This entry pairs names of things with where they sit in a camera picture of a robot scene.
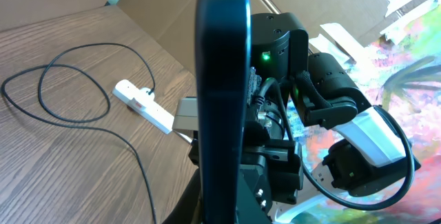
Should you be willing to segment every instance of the power cord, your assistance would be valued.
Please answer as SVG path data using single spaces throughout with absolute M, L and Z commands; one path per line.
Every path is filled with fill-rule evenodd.
M 150 200 L 150 207 L 152 208 L 152 217 L 153 217 L 153 221 L 154 221 L 154 224 L 157 224 L 157 220 L 156 220 L 156 211 L 155 211 L 154 204 L 153 204 L 152 191 L 150 190 L 150 184 L 149 184 L 149 181 L 148 181 L 148 179 L 147 179 L 147 174 L 145 173 L 145 170 L 144 170 L 143 164 L 142 164 L 142 162 L 141 162 L 141 158 L 140 158 L 139 155 L 138 155 L 138 152 L 136 151 L 135 147 L 133 147 L 133 145 L 132 145 L 129 141 L 127 141 L 126 139 L 124 139 L 121 135 L 119 135 L 119 134 L 117 134 L 117 133 L 115 133 L 115 132 L 113 132 L 113 131 L 106 130 L 106 129 L 104 129 L 104 128 L 94 128 L 94 127 L 80 126 L 80 125 L 67 125 L 67 124 L 55 123 L 55 122 L 52 122 L 52 121 L 48 121 L 48 120 L 46 120 L 46 119 L 43 119 L 43 118 L 41 118 L 41 117 L 39 117 L 39 116 L 36 116 L 36 115 L 31 114 L 31 113 L 29 113 L 28 111 L 24 110 L 22 107 L 20 107 L 19 105 L 17 105 L 17 104 L 16 104 L 16 103 L 15 103 L 15 102 L 9 97 L 8 93 L 6 92 L 6 84 L 7 84 L 9 81 L 11 81 L 11 80 L 13 80 L 13 79 L 15 79 L 15 78 L 17 78 L 17 77 L 23 75 L 23 74 L 26 74 L 26 73 L 28 73 L 28 72 L 32 72 L 32 71 L 35 71 L 35 70 L 38 70 L 38 69 L 43 69 L 43 68 L 45 68 L 45 70 L 44 70 L 43 73 L 41 74 L 40 81 L 39 81 L 39 86 L 38 86 L 38 90 L 37 90 L 37 92 L 38 92 L 38 98 L 39 98 L 39 102 L 40 102 L 41 107 L 42 107 L 47 113 L 49 113 L 49 114 L 52 115 L 53 117 L 55 117 L 55 118 L 57 118 L 57 119 L 60 119 L 60 120 L 62 120 L 62 121 L 67 121 L 67 122 L 71 122 L 71 123 L 89 123 L 89 122 L 93 122 L 93 121 L 98 121 L 99 119 L 103 118 L 106 114 L 108 114 L 109 111 L 110 111 L 110 99 L 109 99 L 109 96 L 106 94 L 105 90 L 104 90 L 104 89 L 101 87 L 101 85 L 99 85 L 99 83 L 96 82 L 96 81 L 95 81 L 95 80 L 94 80 L 89 74 L 87 74 L 86 72 L 82 71 L 81 69 L 76 68 L 76 67 L 71 66 L 71 65 L 54 64 L 54 62 L 55 62 L 56 60 L 60 59 L 64 54 L 66 54 L 66 53 L 68 53 L 68 52 L 70 52 L 70 51 L 77 50 L 77 49 L 80 49 L 80 48 L 86 48 L 86 47 L 91 47 L 91 46 L 97 46 L 97 45 L 117 45 L 117 46 L 121 46 L 121 47 L 123 47 L 123 48 L 127 48 L 128 50 L 131 50 L 131 51 L 134 52 L 136 55 L 138 55 L 138 57 L 144 62 L 145 66 L 146 66 L 147 69 L 149 70 L 150 76 L 151 76 L 152 81 L 153 81 L 153 87 L 152 87 L 152 89 L 150 90 L 149 94 L 153 93 L 156 84 L 155 84 L 155 81 L 154 81 L 154 77 L 153 77 L 152 71 L 150 70 L 150 67 L 149 67 L 149 65 L 147 64 L 147 61 L 145 61 L 145 59 L 144 59 L 144 58 L 143 58 L 143 57 L 142 57 L 137 51 L 135 51 L 133 48 L 131 48 L 131 47 L 129 47 L 129 46 L 126 46 L 126 45 L 123 45 L 123 44 L 119 44 L 119 43 L 92 43 L 92 44 L 80 45 L 80 46 L 77 46 L 77 47 L 74 47 L 74 48 L 70 48 L 70 49 L 68 49 L 68 50 L 66 50 L 66 51 L 64 51 L 64 52 L 62 52 L 62 53 L 59 54 L 58 56 L 56 56 L 56 57 L 55 57 L 55 58 L 54 58 L 49 64 L 47 64 L 47 65 L 39 65 L 39 66 L 36 66 L 36 67 L 33 67 L 33 68 L 29 68 L 29 69 L 24 70 L 24 71 L 22 71 L 22 72 L 16 73 L 16 74 L 12 75 L 11 77 L 8 77 L 8 78 L 7 78 L 7 79 L 1 84 L 1 93 L 2 93 L 2 95 L 4 95 L 4 97 L 5 97 L 5 98 L 6 98 L 6 99 L 7 99 L 7 100 L 8 100 L 8 101 L 9 101 L 9 102 L 10 102 L 10 103 L 16 108 L 16 109 L 22 111 L 24 114 L 30 116 L 30 117 L 33 118 L 33 119 L 36 119 L 36 120 L 42 121 L 42 122 L 47 123 L 47 124 L 50 124 L 50 125 L 55 125 L 55 126 L 64 127 L 64 128 L 74 128 L 74 129 L 82 129 L 82 130 L 97 130 L 97 131 L 107 132 L 107 133 L 109 133 L 109 134 L 113 134 L 114 136 L 120 138 L 125 144 L 127 144 L 127 145 L 130 147 L 130 149 L 133 151 L 133 153 L 134 153 L 134 155 L 135 155 L 135 157 L 136 157 L 136 161 L 138 161 L 139 167 L 140 167 L 140 169 L 141 169 L 141 172 L 142 172 L 142 174 L 143 174 L 143 178 L 144 178 L 144 181 L 145 181 L 145 186 L 147 187 L 147 193 L 148 193 L 148 195 L 149 195 L 149 200 Z M 43 83 L 43 78 L 44 78 L 44 76 L 46 75 L 46 73 L 48 72 L 48 70 L 49 70 L 51 67 L 65 67 L 65 68 L 70 68 L 70 69 L 73 69 L 73 70 L 76 70 L 76 71 L 82 73 L 82 74 L 85 75 L 87 78 L 89 78 L 89 79 L 90 79 L 90 80 L 91 80 L 91 81 L 92 81 L 92 82 L 93 82 L 93 83 L 94 83 L 94 84 L 100 89 L 100 91 L 103 93 L 103 96 L 105 97 L 105 100 L 107 101 L 107 110 L 104 112 L 104 114 L 102 114 L 101 116 L 98 116 L 98 117 L 92 118 L 92 119 L 85 119 L 85 120 L 72 120 L 72 119 L 63 118 L 62 116 L 59 116 L 58 114 L 55 114 L 54 112 L 52 112 L 52 111 L 51 111 L 51 110 L 50 110 L 50 109 L 44 104 L 43 99 L 42 99 L 42 97 L 41 97 L 41 84 Z
M 276 91 L 277 102 L 278 102 L 278 104 L 282 103 L 281 105 L 279 105 L 279 107 L 280 107 L 280 113 L 282 114 L 283 122 L 285 123 L 285 128 L 287 130 L 288 139 L 291 142 L 295 142 L 294 137 L 292 136 L 291 126 L 289 124 L 289 119 L 287 116 L 285 106 L 283 105 L 282 94 L 280 92 L 280 88 L 278 87 L 277 80 L 275 80 L 274 78 L 268 78 L 263 83 L 263 85 L 265 85 L 265 90 L 260 91 L 259 96 L 262 96 L 262 94 L 265 95 L 266 90 L 268 90 L 270 88 L 274 89 Z M 335 196 L 334 194 L 332 194 L 331 192 L 326 190 L 321 184 L 319 184 L 319 182 L 317 182 L 317 180 L 311 175 L 311 172 L 309 172 L 309 170 L 306 168 L 305 164 L 303 164 L 303 173 L 305 174 L 307 179 L 311 182 L 311 184 L 320 193 L 322 193 L 327 198 L 333 200 L 334 202 L 336 202 L 340 205 L 343 205 L 345 207 L 349 207 L 349 208 L 352 208 L 355 210 L 365 210 L 365 211 L 382 210 L 386 207 L 390 207 L 393 204 L 397 203 L 409 191 L 409 189 L 412 185 L 414 171 L 415 171 L 415 165 L 414 165 L 414 161 L 413 161 L 413 153 L 412 153 L 412 149 L 409 145 L 409 141 L 407 140 L 406 134 L 401 129 L 401 127 L 397 123 L 397 121 L 386 110 L 382 109 L 380 106 L 377 106 L 377 105 L 375 105 L 374 108 L 381 115 L 385 116 L 390 121 L 391 125 L 395 128 L 396 132 L 398 133 L 398 136 L 401 138 L 401 142 L 404 146 L 404 151 L 406 154 L 406 160 L 407 160 L 406 177 L 404 178 L 404 183 L 402 184 L 401 188 L 393 196 L 391 196 L 387 200 L 384 200 L 379 203 L 374 203 L 374 204 L 359 204 L 359 203 L 352 203 L 350 201 L 343 200 L 343 199 Z

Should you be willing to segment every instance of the painted canvas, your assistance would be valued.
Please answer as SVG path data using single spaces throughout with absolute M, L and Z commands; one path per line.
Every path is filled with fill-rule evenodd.
M 441 6 L 407 25 L 398 45 L 384 39 L 367 52 L 375 72 L 356 64 L 347 73 L 372 104 L 381 104 L 401 125 L 413 153 L 422 164 L 407 195 L 380 211 L 347 209 L 330 200 L 298 215 L 292 223 L 430 223 L 441 218 Z M 294 135 L 303 146 L 304 162 L 311 170 L 327 155 L 327 149 L 342 137 L 322 128 L 304 128 L 292 103 L 288 107 Z M 357 203 L 375 203 L 395 194 L 402 181 L 377 194 L 354 198 Z

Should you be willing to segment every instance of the power strip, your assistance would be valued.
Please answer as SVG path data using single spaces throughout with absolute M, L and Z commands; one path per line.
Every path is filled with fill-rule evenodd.
M 174 117 L 154 101 L 154 93 L 148 94 L 149 88 L 138 89 L 127 79 L 119 81 L 112 93 L 122 102 L 153 123 L 162 132 L 172 131 Z

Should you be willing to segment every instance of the wooden table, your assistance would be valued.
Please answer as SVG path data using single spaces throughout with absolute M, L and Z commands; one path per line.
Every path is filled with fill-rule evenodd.
M 115 42 L 134 48 L 156 79 L 156 101 L 174 114 L 178 100 L 194 96 L 194 77 L 117 7 L 104 7 L 0 33 L 0 80 L 50 62 L 86 43 Z M 86 125 L 107 128 L 129 140 L 141 156 L 152 187 L 158 221 L 172 211 L 196 169 L 189 144 L 165 135 L 112 95 L 122 79 L 152 87 L 142 61 L 116 46 L 83 48 L 58 63 L 90 73 L 109 94 L 110 113 Z M 20 106 L 52 121 L 37 100 L 42 70 L 11 81 L 6 90 Z M 71 119 L 98 116 L 105 99 L 85 76 L 52 68 L 43 98 Z M 71 130 L 31 119 L 0 101 L 0 223 L 152 223 L 147 190 L 133 153 L 100 131 Z

